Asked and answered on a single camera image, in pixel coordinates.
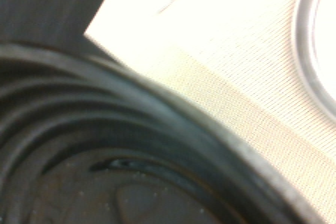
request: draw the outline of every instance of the textured fabric surface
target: textured fabric surface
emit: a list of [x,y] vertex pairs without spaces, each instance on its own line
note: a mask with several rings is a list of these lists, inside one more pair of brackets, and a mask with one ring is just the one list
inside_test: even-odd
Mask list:
[[294,0],[176,0],[135,16],[107,0],[90,38],[231,128],[336,223],[336,124],[302,84]]

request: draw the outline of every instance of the silver rim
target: silver rim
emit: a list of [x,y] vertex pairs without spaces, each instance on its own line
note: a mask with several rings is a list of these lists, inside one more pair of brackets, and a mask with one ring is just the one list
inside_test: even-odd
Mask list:
[[320,107],[336,120],[336,101],[326,91],[318,78],[318,74],[321,71],[314,44],[314,29],[318,4],[320,0],[300,0],[297,2],[293,26],[294,58],[309,93]]

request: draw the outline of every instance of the white fabric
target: white fabric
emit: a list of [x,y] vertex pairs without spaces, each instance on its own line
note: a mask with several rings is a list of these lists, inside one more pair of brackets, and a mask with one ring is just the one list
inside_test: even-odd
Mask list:
[[336,223],[336,124],[296,70],[294,0],[176,0],[137,19],[113,1],[90,38],[233,129]]

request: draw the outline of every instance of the metal edge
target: metal edge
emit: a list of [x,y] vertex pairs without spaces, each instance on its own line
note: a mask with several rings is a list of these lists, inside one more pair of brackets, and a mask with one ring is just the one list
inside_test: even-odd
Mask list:
[[308,93],[330,119],[336,121],[336,101],[318,79],[321,72],[315,55],[314,28],[320,0],[299,0],[293,17],[293,56]]

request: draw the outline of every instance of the black rubber object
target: black rubber object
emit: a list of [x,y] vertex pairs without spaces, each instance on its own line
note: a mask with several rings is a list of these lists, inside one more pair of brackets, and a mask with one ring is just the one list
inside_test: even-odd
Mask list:
[[119,65],[0,45],[0,223],[321,223],[231,132]]

